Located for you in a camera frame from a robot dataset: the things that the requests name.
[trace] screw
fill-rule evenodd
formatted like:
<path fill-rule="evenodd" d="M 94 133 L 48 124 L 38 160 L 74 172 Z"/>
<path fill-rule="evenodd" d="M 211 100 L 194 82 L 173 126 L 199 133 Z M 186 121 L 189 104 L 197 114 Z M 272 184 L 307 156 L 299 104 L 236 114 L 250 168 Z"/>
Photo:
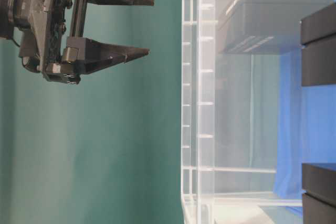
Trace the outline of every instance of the screw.
<path fill-rule="evenodd" d="M 67 26 L 66 26 L 66 24 L 65 24 L 65 23 L 61 23 L 61 24 L 59 25 L 59 29 L 60 29 L 60 31 L 61 31 L 62 34 L 65 34 L 65 32 L 67 31 Z"/>
<path fill-rule="evenodd" d="M 71 9 L 71 8 L 72 8 L 72 5 L 73 5 L 72 0 L 67 0 L 67 1 L 66 1 L 66 8 L 67 8 L 67 9 Z"/>

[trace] plastic container wall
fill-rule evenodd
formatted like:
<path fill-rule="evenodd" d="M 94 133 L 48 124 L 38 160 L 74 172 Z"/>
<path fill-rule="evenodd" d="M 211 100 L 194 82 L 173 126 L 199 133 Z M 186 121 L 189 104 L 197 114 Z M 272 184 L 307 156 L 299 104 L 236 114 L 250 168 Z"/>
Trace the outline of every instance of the plastic container wall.
<path fill-rule="evenodd" d="M 288 210 L 301 207 L 301 199 L 282 199 L 274 193 L 281 53 L 252 53 L 272 36 L 243 53 L 234 52 L 239 43 L 231 52 L 223 50 L 226 37 L 232 36 L 220 29 L 223 13 L 230 11 L 234 0 L 182 0 L 182 4 L 185 223 L 302 223 Z M 311 13 L 310 7 L 307 10 L 306 16 Z M 245 17 L 247 26 L 254 24 L 252 17 Z M 277 45 L 279 52 L 285 43 Z"/>

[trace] black block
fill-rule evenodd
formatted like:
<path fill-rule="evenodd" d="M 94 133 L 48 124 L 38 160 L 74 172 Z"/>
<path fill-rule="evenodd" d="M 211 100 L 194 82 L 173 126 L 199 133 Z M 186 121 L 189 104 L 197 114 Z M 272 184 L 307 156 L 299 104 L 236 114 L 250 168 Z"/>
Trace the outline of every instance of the black block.
<path fill-rule="evenodd" d="M 333 0 L 232 0 L 219 18 L 219 52 L 280 54 L 300 48 L 302 18 Z"/>

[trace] cable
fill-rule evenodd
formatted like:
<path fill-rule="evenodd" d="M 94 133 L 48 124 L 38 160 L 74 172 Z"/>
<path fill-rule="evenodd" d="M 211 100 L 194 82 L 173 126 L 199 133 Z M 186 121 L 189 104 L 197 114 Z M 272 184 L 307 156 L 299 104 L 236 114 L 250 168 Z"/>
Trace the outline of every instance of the cable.
<path fill-rule="evenodd" d="M 12 41 L 14 42 L 14 44 L 17 46 L 17 47 L 21 47 L 20 44 L 18 42 L 15 41 L 15 39 L 12 39 Z"/>

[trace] black box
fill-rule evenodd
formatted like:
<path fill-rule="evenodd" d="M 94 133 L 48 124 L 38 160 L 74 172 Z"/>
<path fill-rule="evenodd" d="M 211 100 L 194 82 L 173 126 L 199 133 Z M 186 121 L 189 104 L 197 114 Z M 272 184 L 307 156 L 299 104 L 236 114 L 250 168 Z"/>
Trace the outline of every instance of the black box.
<path fill-rule="evenodd" d="M 333 0 L 232 0 L 219 18 L 217 49 L 280 54 L 300 48 L 300 20 Z"/>
<path fill-rule="evenodd" d="M 336 84 L 336 4 L 302 20 L 302 86 Z"/>
<path fill-rule="evenodd" d="M 304 224 L 336 223 L 336 164 L 303 164 Z"/>

